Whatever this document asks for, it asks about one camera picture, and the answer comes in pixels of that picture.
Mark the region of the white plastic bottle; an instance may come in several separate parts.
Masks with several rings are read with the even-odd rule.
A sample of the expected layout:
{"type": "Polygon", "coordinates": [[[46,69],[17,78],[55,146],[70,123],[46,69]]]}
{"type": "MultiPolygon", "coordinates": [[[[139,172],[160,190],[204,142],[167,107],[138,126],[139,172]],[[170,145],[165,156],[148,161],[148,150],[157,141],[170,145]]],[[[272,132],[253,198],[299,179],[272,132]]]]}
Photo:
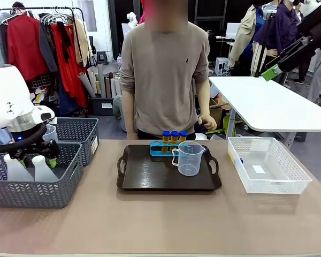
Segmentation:
{"type": "Polygon", "coordinates": [[[9,154],[4,156],[7,166],[7,180],[11,182],[33,182],[33,176],[26,168],[16,159],[10,157],[9,154]]]}
{"type": "Polygon", "coordinates": [[[32,158],[32,163],[35,167],[35,181],[43,183],[54,183],[58,180],[58,177],[49,168],[46,163],[45,157],[38,155],[32,158]]]}

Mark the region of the pale grey tall roll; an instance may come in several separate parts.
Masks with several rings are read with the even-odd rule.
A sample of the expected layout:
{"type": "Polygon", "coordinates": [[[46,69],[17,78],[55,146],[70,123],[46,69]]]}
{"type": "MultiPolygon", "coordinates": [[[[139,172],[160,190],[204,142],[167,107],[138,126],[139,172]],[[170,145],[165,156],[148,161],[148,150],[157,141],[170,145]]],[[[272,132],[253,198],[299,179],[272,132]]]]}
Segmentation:
{"type": "Polygon", "coordinates": [[[104,79],[104,67],[102,64],[97,64],[97,71],[98,77],[100,82],[100,91],[101,91],[101,98],[106,98],[106,91],[105,91],[105,79],[104,79]]]}

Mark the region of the cardboard box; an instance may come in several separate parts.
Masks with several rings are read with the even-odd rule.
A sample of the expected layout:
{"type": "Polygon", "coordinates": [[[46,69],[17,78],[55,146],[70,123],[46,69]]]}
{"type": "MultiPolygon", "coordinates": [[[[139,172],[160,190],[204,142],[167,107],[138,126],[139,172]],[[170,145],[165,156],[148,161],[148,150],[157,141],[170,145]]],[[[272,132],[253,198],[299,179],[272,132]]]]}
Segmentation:
{"type": "Polygon", "coordinates": [[[214,118],[217,123],[217,129],[223,127],[223,118],[231,110],[231,106],[224,102],[220,97],[210,99],[210,116],[214,118]]]}

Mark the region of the person's left hand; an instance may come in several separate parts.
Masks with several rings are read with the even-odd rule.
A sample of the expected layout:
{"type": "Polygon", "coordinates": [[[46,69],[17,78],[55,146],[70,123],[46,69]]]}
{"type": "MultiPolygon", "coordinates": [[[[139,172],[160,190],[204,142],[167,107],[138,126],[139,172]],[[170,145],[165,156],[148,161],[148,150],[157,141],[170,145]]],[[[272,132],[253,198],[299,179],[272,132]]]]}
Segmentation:
{"type": "Polygon", "coordinates": [[[217,123],[210,115],[200,115],[198,118],[198,124],[203,125],[207,130],[213,131],[217,129],[217,123]]]}

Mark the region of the blue test tube rack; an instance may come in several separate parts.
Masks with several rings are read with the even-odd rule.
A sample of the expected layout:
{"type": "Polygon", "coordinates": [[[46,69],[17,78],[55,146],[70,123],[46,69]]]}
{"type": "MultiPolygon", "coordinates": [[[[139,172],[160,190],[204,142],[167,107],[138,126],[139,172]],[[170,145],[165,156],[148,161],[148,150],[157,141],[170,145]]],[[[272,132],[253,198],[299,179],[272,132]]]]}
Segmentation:
{"type": "Polygon", "coordinates": [[[150,143],[150,155],[153,157],[177,157],[178,152],[172,154],[171,149],[178,149],[180,145],[188,145],[189,141],[184,141],[177,144],[164,144],[162,141],[152,141],[150,143]]]}

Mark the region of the background person in red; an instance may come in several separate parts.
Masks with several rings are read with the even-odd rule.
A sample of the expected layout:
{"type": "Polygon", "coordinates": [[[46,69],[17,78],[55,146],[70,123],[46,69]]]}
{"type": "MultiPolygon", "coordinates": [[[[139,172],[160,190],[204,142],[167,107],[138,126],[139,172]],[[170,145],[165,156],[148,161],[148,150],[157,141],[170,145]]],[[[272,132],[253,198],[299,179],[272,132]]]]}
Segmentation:
{"type": "Polygon", "coordinates": [[[139,24],[145,23],[147,19],[149,18],[149,9],[150,9],[150,0],[140,0],[142,9],[143,9],[143,14],[140,18],[139,24]]]}

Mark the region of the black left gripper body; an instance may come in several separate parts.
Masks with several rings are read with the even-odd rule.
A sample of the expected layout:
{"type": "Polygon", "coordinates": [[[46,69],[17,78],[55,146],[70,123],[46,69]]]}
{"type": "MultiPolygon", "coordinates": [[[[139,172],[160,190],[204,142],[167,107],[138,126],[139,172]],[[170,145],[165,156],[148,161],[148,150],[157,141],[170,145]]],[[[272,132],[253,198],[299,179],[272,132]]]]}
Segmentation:
{"type": "Polygon", "coordinates": [[[26,156],[30,154],[42,155],[48,159],[54,159],[58,157],[59,148],[55,140],[44,141],[40,140],[33,144],[20,144],[14,146],[12,149],[8,150],[11,158],[22,161],[26,156]]]}

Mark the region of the beige coat on hanger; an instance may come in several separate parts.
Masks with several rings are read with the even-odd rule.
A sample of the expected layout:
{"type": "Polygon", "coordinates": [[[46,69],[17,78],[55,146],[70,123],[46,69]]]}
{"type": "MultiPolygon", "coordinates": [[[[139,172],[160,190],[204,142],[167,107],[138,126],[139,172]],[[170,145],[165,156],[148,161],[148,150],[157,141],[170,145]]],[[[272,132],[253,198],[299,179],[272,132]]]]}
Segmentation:
{"type": "Polygon", "coordinates": [[[83,25],[83,23],[77,18],[75,18],[74,22],[75,25],[73,28],[75,56],[77,63],[82,64],[85,67],[92,55],[90,40],[86,32],[86,27],[83,25]]]}

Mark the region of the person's right forearm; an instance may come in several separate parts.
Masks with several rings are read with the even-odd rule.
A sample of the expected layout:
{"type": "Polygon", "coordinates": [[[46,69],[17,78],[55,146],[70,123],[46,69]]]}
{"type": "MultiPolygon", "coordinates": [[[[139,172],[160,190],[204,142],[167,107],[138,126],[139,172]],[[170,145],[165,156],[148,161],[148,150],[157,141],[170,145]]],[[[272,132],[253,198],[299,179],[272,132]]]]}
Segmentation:
{"type": "Polygon", "coordinates": [[[134,94],[124,90],[122,96],[125,128],[127,133],[134,133],[134,94]]]}

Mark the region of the mannequin in purple jacket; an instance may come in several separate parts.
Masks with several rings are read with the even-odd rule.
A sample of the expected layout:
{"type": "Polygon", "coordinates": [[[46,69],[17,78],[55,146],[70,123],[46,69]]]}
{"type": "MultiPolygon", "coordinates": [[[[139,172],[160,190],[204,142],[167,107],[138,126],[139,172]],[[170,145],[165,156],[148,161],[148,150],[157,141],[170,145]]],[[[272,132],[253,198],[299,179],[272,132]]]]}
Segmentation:
{"type": "Polygon", "coordinates": [[[294,0],[283,0],[276,8],[273,18],[269,18],[254,35],[252,72],[266,71],[266,64],[274,60],[286,47],[297,40],[299,18],[294,10],[294,0]]]}

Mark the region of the clear plastic measuring cup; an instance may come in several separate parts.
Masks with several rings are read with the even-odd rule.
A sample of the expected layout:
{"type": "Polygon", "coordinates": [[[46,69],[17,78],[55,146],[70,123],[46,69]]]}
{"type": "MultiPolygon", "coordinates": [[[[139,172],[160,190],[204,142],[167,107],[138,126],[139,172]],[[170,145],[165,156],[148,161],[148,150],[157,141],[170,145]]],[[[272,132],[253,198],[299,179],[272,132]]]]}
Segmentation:
{"type": "Polygon", "coordinates": [[[47,128],[47,131],[42,137],[43,140],[44,141],[54,140],[55,142],[58,142],[56,127],[53,125],[47,124],[46,128],[47,128]]]}
{"type": "Polygon", "coordinates": [[[187,177],[196,176],[199,173],[201,158],[205,148],[194,141],[184,141],[178,148],[172,149],[172,165],[187,177]]]}

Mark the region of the small white background robot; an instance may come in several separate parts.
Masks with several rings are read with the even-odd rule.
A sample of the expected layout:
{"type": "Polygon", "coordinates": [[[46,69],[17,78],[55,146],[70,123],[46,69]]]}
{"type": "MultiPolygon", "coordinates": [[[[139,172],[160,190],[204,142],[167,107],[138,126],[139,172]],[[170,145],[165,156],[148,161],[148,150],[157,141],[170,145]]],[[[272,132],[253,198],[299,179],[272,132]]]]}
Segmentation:
{"type": "Polygon", "coordinates": [[[134,12],[130,12],[126,15],[126,18],[128,19],[128,27],[130,29],[133,29],[138,25],[138,20],[136,17],[136,14],[134,12]]]}

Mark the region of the white desk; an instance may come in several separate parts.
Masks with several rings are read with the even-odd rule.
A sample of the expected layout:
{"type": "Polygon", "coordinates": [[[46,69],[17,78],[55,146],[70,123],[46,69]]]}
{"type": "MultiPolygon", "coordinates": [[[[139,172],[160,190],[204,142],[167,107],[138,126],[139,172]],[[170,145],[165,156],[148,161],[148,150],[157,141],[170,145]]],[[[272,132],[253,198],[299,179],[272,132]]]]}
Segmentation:
{"type": "Polygon", "coordinates": [[[235,116],[260,132],[286,132],[290,145],[297,132],[321,132],[321,107],[273,80],[262,77],[210,77],[232,107],[227,137],[232,136],[235,116]]]}

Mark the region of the brown paper roll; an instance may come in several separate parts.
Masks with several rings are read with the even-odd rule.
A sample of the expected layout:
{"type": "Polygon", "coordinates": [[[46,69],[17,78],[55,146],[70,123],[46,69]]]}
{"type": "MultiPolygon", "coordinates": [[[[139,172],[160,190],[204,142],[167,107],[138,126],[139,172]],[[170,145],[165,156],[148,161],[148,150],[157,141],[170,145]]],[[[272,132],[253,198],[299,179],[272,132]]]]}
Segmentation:
{"type": "Polygon", "coordinates": [[[110,78],[109,77],[104,77],[105,79],[105,93],[107,98],[112,98],[111,95],[111,85],[110,85],[110,78]]]}

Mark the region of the dark brown plastic tray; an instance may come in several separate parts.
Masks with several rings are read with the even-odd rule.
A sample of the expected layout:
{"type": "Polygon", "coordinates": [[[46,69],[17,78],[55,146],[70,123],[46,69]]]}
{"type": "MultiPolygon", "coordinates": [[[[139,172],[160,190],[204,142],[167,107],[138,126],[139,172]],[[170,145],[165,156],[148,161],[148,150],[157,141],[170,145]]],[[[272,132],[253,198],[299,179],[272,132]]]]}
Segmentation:
{"type": "Polygon", "coordinates": [[[150,155],[147,145],[128,145],[117,162],[117,187],[123,190],[214,191],[222,187],[219,164],[207,146],[198,174],[182,175],[172,157],[150,155]]]}

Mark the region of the dark grey coat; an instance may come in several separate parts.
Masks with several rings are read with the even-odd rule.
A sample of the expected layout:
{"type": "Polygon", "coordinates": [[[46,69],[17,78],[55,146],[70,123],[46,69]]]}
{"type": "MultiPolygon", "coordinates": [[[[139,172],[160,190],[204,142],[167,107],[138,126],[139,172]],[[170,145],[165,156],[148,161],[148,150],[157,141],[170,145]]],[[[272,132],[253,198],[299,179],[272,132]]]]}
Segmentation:
{"type": "Polygon", "coordinates": [[[52,53],[52,50],[50,48],[50,44],[47,38],[47,35],[44,31],[45,27],[40,23],[39,24],[39,47],[40,52],[45,60],[45,63],[47,64],[47,67],[51,73],[58,72],[58,67],[54,59],[54,55],[52,53]]]}

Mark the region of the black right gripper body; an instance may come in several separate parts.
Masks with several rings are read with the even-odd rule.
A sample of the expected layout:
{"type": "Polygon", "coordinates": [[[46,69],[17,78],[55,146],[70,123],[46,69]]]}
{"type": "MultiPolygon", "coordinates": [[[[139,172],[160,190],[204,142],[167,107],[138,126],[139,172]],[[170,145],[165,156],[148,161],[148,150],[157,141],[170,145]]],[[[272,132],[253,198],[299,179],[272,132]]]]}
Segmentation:
{"type": "Polygon", "coordinates": [[[311,36],[321,50],[321,2],[301,2],[302,21],[298,28],[302,36],[311,36]]]}

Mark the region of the small grey plastic basket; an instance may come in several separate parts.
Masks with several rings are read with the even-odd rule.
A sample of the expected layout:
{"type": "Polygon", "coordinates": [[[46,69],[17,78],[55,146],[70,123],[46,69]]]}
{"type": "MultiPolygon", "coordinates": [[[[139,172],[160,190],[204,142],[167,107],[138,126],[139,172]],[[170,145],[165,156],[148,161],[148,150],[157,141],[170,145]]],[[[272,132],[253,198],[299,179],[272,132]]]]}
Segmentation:
{"type": "Polygon", "coordinates": [[[90,165],[100,144],[97,118],[58,118],[56,132],[59,141],[80,143],[83,166],[90,165]]]}

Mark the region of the red coat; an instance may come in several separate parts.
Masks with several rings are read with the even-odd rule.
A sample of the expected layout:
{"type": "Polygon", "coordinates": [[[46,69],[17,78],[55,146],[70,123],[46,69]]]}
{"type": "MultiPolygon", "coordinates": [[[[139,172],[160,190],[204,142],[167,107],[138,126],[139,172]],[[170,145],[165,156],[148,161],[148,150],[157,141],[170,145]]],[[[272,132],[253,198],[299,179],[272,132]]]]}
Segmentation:
{"type": "Polygon", "coordinates": [[[49,72],[40,51],[39,24],[37,19],[23,14],[7,26],[8,62],[19,70],[26,81],[49,72]]]}

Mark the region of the black scarf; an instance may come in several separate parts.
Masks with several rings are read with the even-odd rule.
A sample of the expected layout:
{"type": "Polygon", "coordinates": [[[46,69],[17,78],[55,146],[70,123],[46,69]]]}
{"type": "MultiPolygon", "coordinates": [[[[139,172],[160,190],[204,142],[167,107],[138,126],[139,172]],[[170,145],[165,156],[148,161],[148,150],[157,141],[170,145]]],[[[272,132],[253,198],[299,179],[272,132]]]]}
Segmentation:
{"type": "Polygon", "coordinates": [[[64,55],[65,62],[68,63],[70,54],[68,53],[68,47],[70,47],[71,44],[71,39],[67,33],[67,30],[64,26],[64,24],[61,21],[57,22],[57,27],[60,32],[60,37],[61,37],[61,43],[62,43],[62,51],[64,55]]]}

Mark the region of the red dress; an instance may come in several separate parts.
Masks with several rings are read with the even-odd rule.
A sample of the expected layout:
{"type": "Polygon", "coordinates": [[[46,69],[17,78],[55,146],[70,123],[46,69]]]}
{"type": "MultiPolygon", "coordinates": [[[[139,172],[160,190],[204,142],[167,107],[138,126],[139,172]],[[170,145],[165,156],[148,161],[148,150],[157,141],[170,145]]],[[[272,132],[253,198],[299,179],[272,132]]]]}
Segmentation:
{"type": "Polygon", "coordinates": [[[67,30],[67,33],[71,39],[71,44],[72,44],[70,47],[68,47],[68,53],[70,54],[68,63],[66,63],[64,59],[61,37],[60,37],[60,32],[57,27],[57,24],[51,25],[53,38],[55,42],[55,49],[57,54],[60,76],[62,79],[64,89],[67,92],[68,96],[76,100],[77,104],[80,107],[85,107],[87,105],[86,89],[78,77],[78,75],[83,71],[83,67],[77,63],[76,56],[75,56],[73,26],[72,25],[64,25],[64,26],[67,30]]]}

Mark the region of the dark grey storage bin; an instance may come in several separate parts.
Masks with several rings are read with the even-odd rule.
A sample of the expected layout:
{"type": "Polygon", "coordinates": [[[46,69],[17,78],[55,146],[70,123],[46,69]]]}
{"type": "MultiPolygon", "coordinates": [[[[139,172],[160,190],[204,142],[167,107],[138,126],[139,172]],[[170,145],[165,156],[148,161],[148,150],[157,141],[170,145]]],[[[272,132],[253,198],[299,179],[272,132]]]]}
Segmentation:
{"type": "Polygon", "coordinates": [[[114,116],[113,98],[91,98],[91,105],[95,116],[114,116]]]}

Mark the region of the white computer tower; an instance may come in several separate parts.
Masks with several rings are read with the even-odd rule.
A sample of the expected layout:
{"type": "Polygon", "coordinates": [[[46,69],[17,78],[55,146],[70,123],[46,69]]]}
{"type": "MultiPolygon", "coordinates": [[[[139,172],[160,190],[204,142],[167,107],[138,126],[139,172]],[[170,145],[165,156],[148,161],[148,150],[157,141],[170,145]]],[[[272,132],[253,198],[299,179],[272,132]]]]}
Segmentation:
{"type": "Polygon", "coordinates": [[[215,74],[218,77],[226,76],[229,71],[229,59],[226,57],[217,57],[215,64],[215,74]]]}

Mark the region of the mannequin in beige trench coat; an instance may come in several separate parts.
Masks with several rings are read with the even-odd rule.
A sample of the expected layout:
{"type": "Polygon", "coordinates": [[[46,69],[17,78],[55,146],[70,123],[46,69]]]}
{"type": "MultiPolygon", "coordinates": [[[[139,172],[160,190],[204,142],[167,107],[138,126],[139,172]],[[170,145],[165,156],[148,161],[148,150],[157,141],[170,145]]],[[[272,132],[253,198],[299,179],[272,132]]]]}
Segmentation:
{"type": "Polygon", "coordinates": [[[250,76],[253,58],[253,38],[265,22],[261,5],[252,4],[240,22],[236,38],[229,53],[231,76],[250,76]]]}

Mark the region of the grey paper roll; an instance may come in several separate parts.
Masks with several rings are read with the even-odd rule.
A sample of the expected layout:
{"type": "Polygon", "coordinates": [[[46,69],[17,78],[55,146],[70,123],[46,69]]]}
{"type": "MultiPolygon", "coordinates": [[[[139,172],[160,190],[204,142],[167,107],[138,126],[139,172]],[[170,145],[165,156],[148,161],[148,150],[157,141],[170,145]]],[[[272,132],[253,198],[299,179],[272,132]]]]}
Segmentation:
{"type": "Polygon", "coordinates": [[[81,72],[79,75],[78,75],[79,79],[81,80],[81,82],[83,83],[83,85],[85,86],[87,92],[89,93],[90,97],[91,98],[95,98],[96,97],[96,94],[93,90],[93,87],[89,81],[89,78],[87,77],[86,73],[84,72],[81,72]]]}

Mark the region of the person's left forearm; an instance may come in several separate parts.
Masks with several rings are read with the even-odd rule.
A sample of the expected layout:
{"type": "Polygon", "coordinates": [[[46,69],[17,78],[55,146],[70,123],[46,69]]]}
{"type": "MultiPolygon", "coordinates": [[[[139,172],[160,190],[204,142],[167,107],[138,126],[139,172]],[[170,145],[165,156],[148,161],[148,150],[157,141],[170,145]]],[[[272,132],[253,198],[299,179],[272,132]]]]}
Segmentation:
{"type": "Polygon", "coordinates": [[[201,117],[210,115],[210,84],[208,79],[196,85],[198,102],[201,110],[201,117]]]}

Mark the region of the person in beige sweater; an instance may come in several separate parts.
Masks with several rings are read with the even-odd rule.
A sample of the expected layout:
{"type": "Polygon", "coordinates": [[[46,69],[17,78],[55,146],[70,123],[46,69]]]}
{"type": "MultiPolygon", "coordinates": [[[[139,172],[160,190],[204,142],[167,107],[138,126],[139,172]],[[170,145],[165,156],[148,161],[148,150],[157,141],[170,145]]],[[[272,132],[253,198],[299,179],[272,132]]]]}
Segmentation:
{"type": "Polygon", "coordinates": [[[139,139],[163,131],[194,138],[201,110],[196,85],[209,76],[208,34],[188,21],[188,0],[150,0],[149,18],[123,41],[120,84],[134,94],[139,139]]]}

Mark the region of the green chair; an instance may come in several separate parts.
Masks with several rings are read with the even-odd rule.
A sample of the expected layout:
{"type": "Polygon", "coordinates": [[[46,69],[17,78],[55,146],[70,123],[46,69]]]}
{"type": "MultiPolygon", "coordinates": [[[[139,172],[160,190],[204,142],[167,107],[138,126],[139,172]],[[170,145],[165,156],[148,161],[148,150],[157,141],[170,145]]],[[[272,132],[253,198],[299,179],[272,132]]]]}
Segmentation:
{"type": "MultiPolygon", "coordinates": [[[[228,114],[223,118],[223,130],[225,132],[225,135],[227,135],[227,133],[228,133],[228,126],[229,126],[229,123],[230,123],[230,116],[231,115],[228,114]]],[[[240,123],[243,123],[243,120],[238,114],[236,114],[235,115],[234,125],[237,125],[237,124],[240,124],[240,123]]]]}

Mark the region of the white plastic mesh basket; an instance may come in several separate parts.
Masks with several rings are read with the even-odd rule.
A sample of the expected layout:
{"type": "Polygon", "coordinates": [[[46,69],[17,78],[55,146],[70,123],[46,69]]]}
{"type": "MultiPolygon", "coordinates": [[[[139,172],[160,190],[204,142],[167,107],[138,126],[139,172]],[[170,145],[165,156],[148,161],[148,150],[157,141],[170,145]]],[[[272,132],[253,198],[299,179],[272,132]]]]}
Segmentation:
{"type": "Polygon", "coordinates": [[[312,182],[275,138],[229,137],[228,153],[247,193],[300,195],[312,182]]]}

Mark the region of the white monitor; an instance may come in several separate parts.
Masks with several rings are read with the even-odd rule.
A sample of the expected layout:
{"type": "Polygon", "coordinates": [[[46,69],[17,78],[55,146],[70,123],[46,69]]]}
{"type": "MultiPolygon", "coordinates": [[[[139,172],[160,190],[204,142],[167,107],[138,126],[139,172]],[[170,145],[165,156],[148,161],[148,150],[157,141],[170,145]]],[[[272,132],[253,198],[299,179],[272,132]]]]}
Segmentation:
{"type": "Polygon", "coordinates": [[[235,40],[240,23],[237,22],[228,22],[226,28],[226,39],[235,40]]]}

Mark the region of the black step stool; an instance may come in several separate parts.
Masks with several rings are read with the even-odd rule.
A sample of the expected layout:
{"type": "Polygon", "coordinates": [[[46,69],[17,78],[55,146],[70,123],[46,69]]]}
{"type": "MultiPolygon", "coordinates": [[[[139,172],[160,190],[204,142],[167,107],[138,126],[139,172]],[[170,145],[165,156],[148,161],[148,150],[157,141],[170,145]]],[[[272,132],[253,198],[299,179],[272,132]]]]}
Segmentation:
{"type": "Polygon", "coordinates": [[[106,51],[97,51],[96,60],[98,64],[108,65],[108,58],[106,55],[106,51]]]}

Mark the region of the black metal clothes rack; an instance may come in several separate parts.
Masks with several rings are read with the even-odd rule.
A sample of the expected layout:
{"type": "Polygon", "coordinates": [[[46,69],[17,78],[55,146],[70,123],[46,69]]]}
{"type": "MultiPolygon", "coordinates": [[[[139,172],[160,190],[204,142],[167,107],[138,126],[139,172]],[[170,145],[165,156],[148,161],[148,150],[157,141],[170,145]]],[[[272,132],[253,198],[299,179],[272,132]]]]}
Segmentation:
{"type": "MultiPolygon", "coordinates": [[[[92,48],[91,48],[91,44],[90,44],[90,40],[89,40],[89,35],[88,35],[88,31],[87,31],[87,27],[86,27],[86,22],[85,22],[85,17],[83,15],[83,10],[79,7],[67,7],[67,6],[52,6],[52,7],[10,7],[10,8],[0,8],[0,11],[10,11],[9,17],[8,19],[11,19],[11,17],[13,17],[16,14],[16,10],[27,10],[31,11],[31,10],[43,10],[42,13],[45,13],[45,15],[47,15],[47,13],[45,12],[45,10],[66,10],[66,11],[71,11],[72,16],[70,16],[70,18],[74,18],[75,16],[77,17],[77,11],[80,11],[81,13],[81,19],[82,19],[82,25],[84,27],[85,33],[86,33],[86,39],[87,39],[87,48],[88,48],[88,57],[87,57],[87,63],[86,63],[86,68],[89,68],[92,65],[92,48]]],[[[89,114],[91,111],[91,107],[85,107],[85,108],[80,108],[80,111],[75,112],[75,114],[77,115],[77,117],[85,117],[88,118],[89,114]]]]}

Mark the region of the white screen panel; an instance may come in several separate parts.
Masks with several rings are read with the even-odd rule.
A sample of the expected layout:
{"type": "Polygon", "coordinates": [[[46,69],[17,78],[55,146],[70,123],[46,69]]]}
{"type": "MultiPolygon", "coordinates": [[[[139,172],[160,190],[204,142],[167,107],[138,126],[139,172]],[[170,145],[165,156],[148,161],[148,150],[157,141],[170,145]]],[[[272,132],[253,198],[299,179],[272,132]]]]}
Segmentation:
{"type": "Polygon", "coordinates": [[[127,36],[128,32],[131,31],[134,27],[136,27],[135,24],[129,23],[122,23],[122,30],[123,30],[123,36],[124,38],[127,36]]]}

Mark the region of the cream paper roll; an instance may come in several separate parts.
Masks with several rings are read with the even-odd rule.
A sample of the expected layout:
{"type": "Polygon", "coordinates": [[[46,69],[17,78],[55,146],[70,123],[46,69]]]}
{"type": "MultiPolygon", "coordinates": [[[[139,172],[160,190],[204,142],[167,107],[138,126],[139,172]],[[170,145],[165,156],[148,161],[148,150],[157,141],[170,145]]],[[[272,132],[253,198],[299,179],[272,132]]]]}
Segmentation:
{"type": "Polygon", "coordinates": [[[94,72],[93,67],[89,67],[87,69],[87,73],[89,76],[89,81],[90,81],[91,87],[93,88],[94,93],[97,94],[96,77],[95,77],[95,72],[94,72]]]}

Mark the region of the large grey plastic basket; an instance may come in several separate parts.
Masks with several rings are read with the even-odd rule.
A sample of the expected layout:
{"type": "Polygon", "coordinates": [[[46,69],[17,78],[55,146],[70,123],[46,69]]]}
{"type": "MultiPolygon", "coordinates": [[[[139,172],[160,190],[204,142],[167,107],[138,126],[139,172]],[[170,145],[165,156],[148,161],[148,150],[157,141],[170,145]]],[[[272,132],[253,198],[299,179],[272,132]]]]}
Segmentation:
{"type": "Polygon", "coordinates": [[[61,209],[70,202],[83,175],[82,145],[60,143],[56,166],[51,170],[58,180],[46,182],[10,182],[4,154],[0,154],[0,207],[61,209]]]}

